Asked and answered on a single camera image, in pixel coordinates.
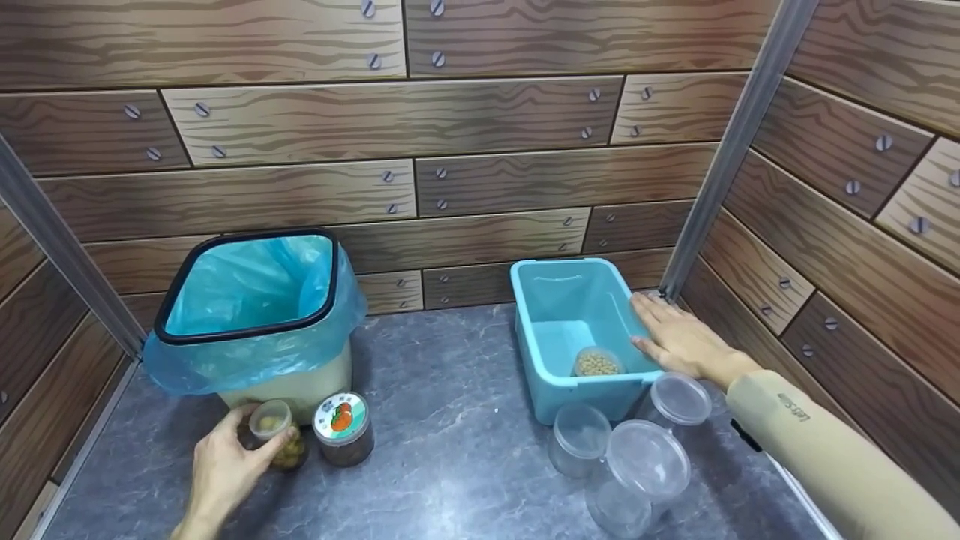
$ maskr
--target beige sleeve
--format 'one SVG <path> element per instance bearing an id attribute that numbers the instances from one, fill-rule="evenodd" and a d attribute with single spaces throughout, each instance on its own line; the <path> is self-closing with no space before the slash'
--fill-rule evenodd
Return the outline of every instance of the beige sleeve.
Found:
<path id="1" fill-rule="evenodd" d="M 957 523 L 916 481 L 777 373 L 740 377 L 727 403 L 846 540 L 960 539 Z"/>

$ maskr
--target beige trash bin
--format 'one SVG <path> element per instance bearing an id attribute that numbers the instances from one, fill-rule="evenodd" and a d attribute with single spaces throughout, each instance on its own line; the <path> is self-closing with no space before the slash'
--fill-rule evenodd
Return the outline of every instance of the beige trash bin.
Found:
<path id="1" fill-rule="evenodd" d="M 320 403 L 337 392 L 349 392 L 352 380 L 353 358 L 348 339 L 335 358 L 313 371 L 289 373 L 243 390 L 220 392 L 220 397 L 231 408 L 249 402 L 283 400 L 290 405 L 294 421 L 309 426 Z"/>

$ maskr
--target wall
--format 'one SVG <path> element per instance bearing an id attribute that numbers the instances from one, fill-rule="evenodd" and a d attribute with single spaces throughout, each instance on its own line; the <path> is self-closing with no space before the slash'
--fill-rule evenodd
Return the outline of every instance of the wall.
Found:
<path id="1" fill-rule="evenodd" d="M 121 355 L 0 203 L 0 539 L 29 538 L 123 374 Z"/>
<path id="2" fill-rule="evenodd" d="M 519 258 L 651 287 L 776 6 L 0 0 L 0 130 L 145 326 L 199 241 L 286 226 L 372 312 L 509 301 Z"/>
<path id="3" fill-rule="evenodd" d="M 960 519 L 957 28 L 821 0 L 682 294 Z"/>

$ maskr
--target human hand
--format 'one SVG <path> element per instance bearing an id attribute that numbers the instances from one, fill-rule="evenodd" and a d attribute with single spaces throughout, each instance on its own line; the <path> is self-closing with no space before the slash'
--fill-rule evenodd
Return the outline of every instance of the human hand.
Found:
<path id="1" fill-rule="evenodd" d="M 227 516 L 251 493 L 270 462 L 296 432 L 291 427 L 257 450 L 247 450 L 237 428 L 258 404 L 237 407 L 197 443 L 193 451 L 193 485 L 186 516 L 173 539 L 213 538 Z"/>
<path id="2" fill-rule="evenodd" d="M 630 305 L 653 338 L 633 336 L 631 341 L 667 371 L 709 380 L 726 392 L 741 375 L 761 369 L 692 313 L 670 306 L 662 298 L 637 292 L 630 297 Z"/>

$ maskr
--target black rim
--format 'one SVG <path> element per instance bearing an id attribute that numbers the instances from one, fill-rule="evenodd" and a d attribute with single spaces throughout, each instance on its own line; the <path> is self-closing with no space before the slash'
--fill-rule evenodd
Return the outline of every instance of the black rim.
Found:
<path id="1" fill-rule="evenodd" d="M 180 295 L 180 290 L 183 288 L 183 283 L 186 281 L 187 274 L 190 273 L 190 269 L 193 268 L 194 263 L 197 262 L 197 258 L 199 258 L 200 255 L 211 248 L 223 244 L 243 242 L 247 240 L 278 238 L 282 236 L 325 236 L 333 244 L 333 253 L 330 256 L 330 268 L 332 269 L 330 272 L 330 284 L 329 288 L 327 289 L 328 292 L 326 294 L 326 300 L 324 301 L 324 304 L 320 306 L 320 309 L 307 317 L 302 317 L 294 321 L 264 325 L 237 331 L 216 331 L 210 333 L 195 333 L 190 335 L 173 335 L 171 333 L 167 333 L 167 319 L 170 317 L 170 310 L 173 309 L 174 302 Z M 160 341 L 170 345 L 195 345 L 198 343 L 213 343 L 228 339 L 257 337 L 258 335 L 266 335 L 281 331 L 299 330 L 316 324 L 326 317 L 330 310 L 333 309 L 333 302 L 337 291 L 337 270 L 340 262 L 339 254 L 340 244 L 337 242 L 337 237 L 330 231 L 321 229 L 319 227 L 277 229 L 263 233 L 222 234 L 220 236 L 210 238 L 209 240 L 197 244 L 197 246 L 190 250 L 190 253 L 188 253 L 186 258 L 183 260 L 180 270 L 177 271 L 177 275 L 174 277 L 173 282 L 170 283 L 170 288 L 167 289 L 167 294 L 163 297 L 163 302 L 160 303 L 160 310 L 156 313 L 156 319 L 154 320 L 154 333 L 156 333 L 156 337 L 158 337 Z"/>

